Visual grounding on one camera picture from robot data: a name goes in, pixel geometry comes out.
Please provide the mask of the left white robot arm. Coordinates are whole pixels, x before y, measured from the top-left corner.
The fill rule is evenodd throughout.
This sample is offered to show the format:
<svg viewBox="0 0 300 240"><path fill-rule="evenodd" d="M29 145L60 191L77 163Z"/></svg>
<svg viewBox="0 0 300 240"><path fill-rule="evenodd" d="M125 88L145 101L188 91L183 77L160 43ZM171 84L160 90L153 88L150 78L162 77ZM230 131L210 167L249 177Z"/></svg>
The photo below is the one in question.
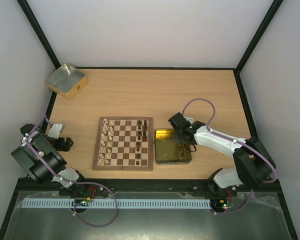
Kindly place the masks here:
<svg viewBox="0 0 300 240"><path fill-rule="evenodd" d="M28 123L20 128L20 132L23 138L11 156L28 177L38 184L56 182L72 195L83 195L88 191L87 185L80 184L86 179L79 171L67 167L66 160L60 154L70 151L73 146L70 137L50 137L39 127Z"/></svg>

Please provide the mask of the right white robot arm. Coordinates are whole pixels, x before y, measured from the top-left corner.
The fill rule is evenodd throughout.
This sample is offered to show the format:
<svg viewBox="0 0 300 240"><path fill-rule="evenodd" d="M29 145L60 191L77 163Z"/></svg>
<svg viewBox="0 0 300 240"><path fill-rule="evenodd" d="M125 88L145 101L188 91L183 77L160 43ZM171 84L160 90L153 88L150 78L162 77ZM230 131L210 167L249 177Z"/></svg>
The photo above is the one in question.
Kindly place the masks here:
<svg viewBox="0 0 300 240"><path fill-rule="evenodd" d="M168 122L182 143L211 148L234 161L234 167L222 168L211 175L208 191L212 195L219 196L226 188L237 185L256 189L263 183L276 181L276 165L257 137L234 137L201 121L190 123L180 112Z"/></svg>

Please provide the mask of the gold tin lid tray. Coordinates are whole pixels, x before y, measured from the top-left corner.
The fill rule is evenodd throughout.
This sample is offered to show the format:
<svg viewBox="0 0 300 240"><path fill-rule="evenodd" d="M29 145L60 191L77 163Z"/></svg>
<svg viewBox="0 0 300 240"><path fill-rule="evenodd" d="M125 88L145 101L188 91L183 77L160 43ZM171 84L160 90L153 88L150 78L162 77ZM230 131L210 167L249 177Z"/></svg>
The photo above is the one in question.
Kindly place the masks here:
<svg viewBox="0 0 300 240"><path fill-rule="evenodd" d="M185 165L192 161L192 153L179 140L173 128L156 129L154 147L157 165Z"/></svg>

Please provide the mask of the wooden chess board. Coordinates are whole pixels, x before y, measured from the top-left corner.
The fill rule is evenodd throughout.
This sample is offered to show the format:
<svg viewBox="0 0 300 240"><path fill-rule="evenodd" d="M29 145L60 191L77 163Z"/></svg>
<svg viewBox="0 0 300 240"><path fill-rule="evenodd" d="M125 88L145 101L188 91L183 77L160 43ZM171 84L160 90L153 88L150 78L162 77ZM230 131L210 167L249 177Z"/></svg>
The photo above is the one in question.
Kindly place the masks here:
<svg viewBox="0 0 300 240"><path fill-rule="evenodd" d="M94 171L152 171L152 117L99 118L92 169Z"/></svg>

